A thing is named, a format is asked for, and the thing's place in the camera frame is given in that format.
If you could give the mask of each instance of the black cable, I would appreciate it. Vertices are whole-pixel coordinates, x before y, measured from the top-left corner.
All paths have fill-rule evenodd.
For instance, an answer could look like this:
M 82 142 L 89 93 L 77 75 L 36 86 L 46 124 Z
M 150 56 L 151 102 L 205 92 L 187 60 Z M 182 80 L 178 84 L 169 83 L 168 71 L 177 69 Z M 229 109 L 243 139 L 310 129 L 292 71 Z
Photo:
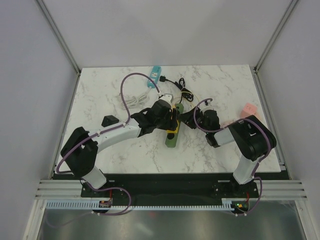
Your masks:
M 186 81 L 183 77 L 181 77 L 179 79 L 179 82 L 170 81 L 169 79 L 166 79 L 165 76 L 160 76 L 159 80 L 160 80 L 160 82 L 170 82 L 170 83 L 176 85 L 176 87 L 178 89 L 180 89 L 181 92 L 183 92 L 183 93 L 181 93 L 181 99 L 180 99 L 179 103 L 182 102 L 183 98 L 186 99 L 188 102 L 192 102 L 194 100 L 194 95 L 192 94 L 192 92 L 189 91 L 188 89 L 186 89 Z

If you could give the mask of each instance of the white cable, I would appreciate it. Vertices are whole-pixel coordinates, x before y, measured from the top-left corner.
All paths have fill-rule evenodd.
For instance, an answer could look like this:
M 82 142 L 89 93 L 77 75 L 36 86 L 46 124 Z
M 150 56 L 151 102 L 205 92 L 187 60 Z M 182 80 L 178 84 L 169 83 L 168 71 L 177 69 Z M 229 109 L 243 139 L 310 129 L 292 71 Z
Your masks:
M 138 106 L 142 106 L 143 107 L 143 105 L 149 100 L 148 94 L 149 94 L 150 90 L 151 90 L 151 87 L 149 87 L 148 90 L 145 93 L 141 94 L 138 97 L 137 96 L 127 96 L 127 95 L 125 95 L 124 96 L 124 101 L 125 101 L 127 107 L 129 109 L 133 109 L 133 108 L 136 108 Z M 118 100 L 119 100 L 119 102 L 121 104 L 122 109 L 125 110 L 126 108 L 125 108 L 124 103 L 122 102 L 120 94 L 119 94 L 119 96 L 117 98 L 118 98 Z

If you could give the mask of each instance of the marble surface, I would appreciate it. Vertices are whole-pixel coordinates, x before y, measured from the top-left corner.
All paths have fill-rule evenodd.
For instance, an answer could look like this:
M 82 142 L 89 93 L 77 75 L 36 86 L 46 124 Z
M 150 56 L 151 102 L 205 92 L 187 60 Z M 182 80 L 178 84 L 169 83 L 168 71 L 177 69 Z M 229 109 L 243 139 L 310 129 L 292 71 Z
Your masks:
M 149 75 L 151 70 L 152 67 L 84 68 L 63 145 L 75 128 L 97 129 L 106 115 L 126 120 L 127 113 L 121 108 L 118 98 L 121 81 L 127 74 L 138 72 Z M 213 98 L 212 105 L 221 123 L 239 119 L 245 104 L 252 103 L 258 107 L 262 122 L 266 124 L 248 65 L 163 66 L 161 75 L 171 81 L 184 77 L 186 87 L 200 100 Z M 162 93 L 177 97 L 175 102 L 179 101 L 179 90 L 172 83 L 159 82 L 158 87 Z M 128 78 L 123 87 L 127 96 L 138 96 L 145 91 L 147 80 L 142 76 Z M 130 109 L 131 114 L 151 107 L 158 98 L 157 91 L 152 89 L 148 96 L 144 106 Z M 182 103 L 185 103 L 185 110 L 192 108 L 190 103 Z M 238 165 L 240 150 L 236 143 L 213 148 L 208 145 L 202 131 L 190 129 L 184 124 L 181 125 L 175 148 L 168 148 L 165 139 L 166 132 L 156 129 L 151 134 L 120 142 L 100 152 L 96 166 L 104 173 L 226 173 L 233 172 Z M 65 163 L 61 166 L 62 171 L 68 169 Z M 257 171 L 280 172 L 274 150 Z

